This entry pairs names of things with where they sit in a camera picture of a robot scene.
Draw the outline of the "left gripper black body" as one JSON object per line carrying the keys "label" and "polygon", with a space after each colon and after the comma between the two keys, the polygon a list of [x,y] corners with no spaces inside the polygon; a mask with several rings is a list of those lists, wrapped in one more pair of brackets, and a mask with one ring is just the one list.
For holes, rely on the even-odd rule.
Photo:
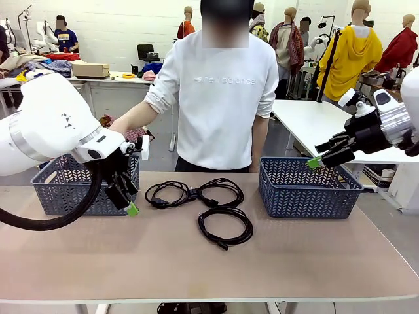
{"label": "left gripper black body", "polygon": [[112,183],[124,186],[120,174],[126,172],[130,175],[130,157],[122,152],[114,152],[99,160],[99,167],[103,180],[108,186]]}

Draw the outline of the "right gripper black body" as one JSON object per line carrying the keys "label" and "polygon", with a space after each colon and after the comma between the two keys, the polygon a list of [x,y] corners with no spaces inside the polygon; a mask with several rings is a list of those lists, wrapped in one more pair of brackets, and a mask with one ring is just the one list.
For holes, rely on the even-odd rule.
{"label": "right gripper black body", "polygon": [[344,129],[350,137],[352,152],[379,152],[388,148],[388,140],[381,129],[381,119],[377,113],[347,119]]}

